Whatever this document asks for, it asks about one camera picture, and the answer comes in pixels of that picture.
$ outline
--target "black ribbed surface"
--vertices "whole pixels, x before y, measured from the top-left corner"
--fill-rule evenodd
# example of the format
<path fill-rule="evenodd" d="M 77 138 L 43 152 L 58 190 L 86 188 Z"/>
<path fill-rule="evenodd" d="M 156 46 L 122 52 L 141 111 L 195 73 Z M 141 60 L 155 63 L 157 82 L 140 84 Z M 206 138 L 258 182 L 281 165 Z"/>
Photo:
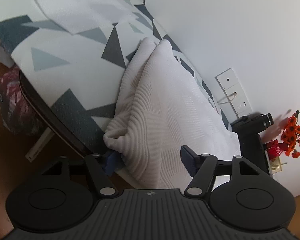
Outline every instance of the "black ribbed surface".
<path fill-rule="evenodd" d="M 130 190 L 115 199 L 101 200 L 81 224 L 62 232 L 36 234 L 13 230 L 7 237 L 22 240 L 288 240 L 288 230 L 246 233 L 218 221 L 201 200 L 179 190 Z"/>

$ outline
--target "red vase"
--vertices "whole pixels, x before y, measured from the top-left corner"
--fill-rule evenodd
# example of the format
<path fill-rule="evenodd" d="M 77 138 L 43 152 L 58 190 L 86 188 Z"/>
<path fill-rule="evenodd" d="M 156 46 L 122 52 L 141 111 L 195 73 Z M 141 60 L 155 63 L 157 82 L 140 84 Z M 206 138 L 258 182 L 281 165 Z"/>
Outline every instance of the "red vase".
<path fill-rule="evenodd" d="M 266 143 L 266 150 L 269 156 L 269 160 L 272 160 L 286 150 L 288 150 L 288 145 L 286 143 L 278 143 L 278 140 L 270 141 Z"/>

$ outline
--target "white wall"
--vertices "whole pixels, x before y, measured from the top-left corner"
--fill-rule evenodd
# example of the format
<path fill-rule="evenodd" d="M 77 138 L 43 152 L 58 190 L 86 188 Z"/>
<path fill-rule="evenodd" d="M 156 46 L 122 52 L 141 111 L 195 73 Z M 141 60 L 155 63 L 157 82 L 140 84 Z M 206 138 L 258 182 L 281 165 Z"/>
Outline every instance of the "white wall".
<path fill-rule="evenodd" d="M 224 95 L 215 76 L 231 67 L 254 111 L 270 112 L 278 123 L 289 109 L 300 110 L 300 0 L 146 0 L 146 6 L 217 98 Z M 277 178 L 299 195 L 300 157 L 281 159 L 288 164 Z"/>

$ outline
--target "white cable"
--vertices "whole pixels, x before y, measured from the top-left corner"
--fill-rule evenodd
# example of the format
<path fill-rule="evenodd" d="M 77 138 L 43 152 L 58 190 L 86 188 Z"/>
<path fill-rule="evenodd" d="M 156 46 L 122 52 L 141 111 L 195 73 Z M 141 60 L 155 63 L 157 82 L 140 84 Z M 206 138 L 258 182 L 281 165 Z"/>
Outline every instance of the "white cable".
<path fill-rule="evenodd" d="M 219 102 L 218 102 L 218 104 L 219 105 L 224 105 L 224 104 L 227 104 L 227 103 L 231 103 L 232 101 L 233 101 L 233 99 L 235 99 L 235 97 L 237 96 L 237 92 L 234 92 L 233 93 L 233 98 L 231 99 L 231 100 L 229 100 L 229 101 L 227 101 L 227 102 L 224 102 L 224 103 L 219 103 L 220 101 L 222 101 L 222 100 L 220 100 Z"/>

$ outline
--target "blanket fold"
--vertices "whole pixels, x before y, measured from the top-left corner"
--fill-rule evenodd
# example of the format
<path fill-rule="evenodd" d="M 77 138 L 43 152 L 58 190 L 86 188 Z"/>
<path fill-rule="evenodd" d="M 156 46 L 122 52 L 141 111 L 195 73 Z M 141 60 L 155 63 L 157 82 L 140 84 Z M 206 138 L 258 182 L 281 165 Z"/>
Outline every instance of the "blanket fold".
<path fill-rule="evenodd" d="M 237 134 L 225 128 L 170 43 L 155 46 L 149 38 L 123 76 L 104 141 L 122 153 L 129 172 L 147 188 L 186 188 L 191 177 L 180 160 L 182 145 L 219 160 L 240 155 Z"/>

